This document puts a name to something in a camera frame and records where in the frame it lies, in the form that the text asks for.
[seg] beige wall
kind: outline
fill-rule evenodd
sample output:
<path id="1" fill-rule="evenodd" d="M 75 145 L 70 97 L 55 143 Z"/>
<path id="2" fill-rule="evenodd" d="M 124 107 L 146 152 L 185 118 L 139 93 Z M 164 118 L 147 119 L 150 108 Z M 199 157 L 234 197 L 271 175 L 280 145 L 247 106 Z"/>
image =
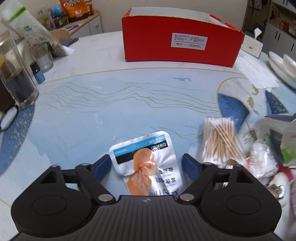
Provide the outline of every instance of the beige wall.
<path id="1" fill-rule="evenodd" d="M 34 16 L 42 6 L 52 7 L 56 0 L 19 0 Z M 130 7 L 175 7 L 211 13 L 224 22 L 241 29 L 248 0 L 93 0 L 94 9 L 101 12 L 103 32 L 121 30 L 121 17 Z M 0 32 L 5 28 L 0 25 Z"/>

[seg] glass bottle with dark liquid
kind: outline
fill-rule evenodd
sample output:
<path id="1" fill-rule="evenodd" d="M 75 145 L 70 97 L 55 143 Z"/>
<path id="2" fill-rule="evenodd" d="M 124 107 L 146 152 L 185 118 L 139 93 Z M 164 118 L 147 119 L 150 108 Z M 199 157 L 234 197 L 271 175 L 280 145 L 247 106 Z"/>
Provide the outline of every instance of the glass bottle with dark liquid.
<path id="1" fill-rule="evenodd" d="M 0 37 L 0 77 L 21 109 L 34 103 L 39 93 L 38 89 L 25 69 L 15 42 L 10 35 Z"/>

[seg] red-lidded jar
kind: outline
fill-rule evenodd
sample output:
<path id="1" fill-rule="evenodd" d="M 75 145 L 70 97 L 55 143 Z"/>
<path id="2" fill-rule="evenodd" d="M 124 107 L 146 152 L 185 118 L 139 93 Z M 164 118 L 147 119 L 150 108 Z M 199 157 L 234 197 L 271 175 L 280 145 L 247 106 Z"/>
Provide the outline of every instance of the red-lidded jar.
<path id="1" fill-rule="evenodd" d="M 94 10 L 93 10 L 93 7 L 92 7 L 92 0 L 85 1 L 85 6 L 86 6 L 87 14 L 89 16 L 94 15 Z"/>

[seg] tissue box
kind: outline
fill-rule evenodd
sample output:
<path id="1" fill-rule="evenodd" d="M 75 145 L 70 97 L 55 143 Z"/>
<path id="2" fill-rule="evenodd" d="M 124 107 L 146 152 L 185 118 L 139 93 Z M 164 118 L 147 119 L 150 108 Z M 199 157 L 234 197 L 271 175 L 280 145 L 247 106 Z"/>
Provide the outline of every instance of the tissue box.
<path id="1" fill-rule="evenodd" d="M 244 41 L 242 42 L 242 50 L 258 58 L 261 54 L 262 48 L 263 43 L 248 35 L 244 36 Z"/>
<path id="2" fill-rule="evenodd" d="M 126 61 L 179 61 L 232 67 L 244 33 L 213 15 L 134 7 L 122 17 Z"/>

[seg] plastic bag of cotton swabs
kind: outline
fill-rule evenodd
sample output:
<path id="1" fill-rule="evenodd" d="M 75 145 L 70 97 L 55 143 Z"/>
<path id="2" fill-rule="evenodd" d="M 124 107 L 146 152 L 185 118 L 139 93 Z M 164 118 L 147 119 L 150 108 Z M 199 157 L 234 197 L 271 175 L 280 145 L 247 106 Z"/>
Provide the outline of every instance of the plastic bag of cotton swabs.
<path id="1" fill-rule="evenodd" d="M 205 118 L 200 160 L 225 168 L 229 159 L 247 166 L 231 118 Z"/>

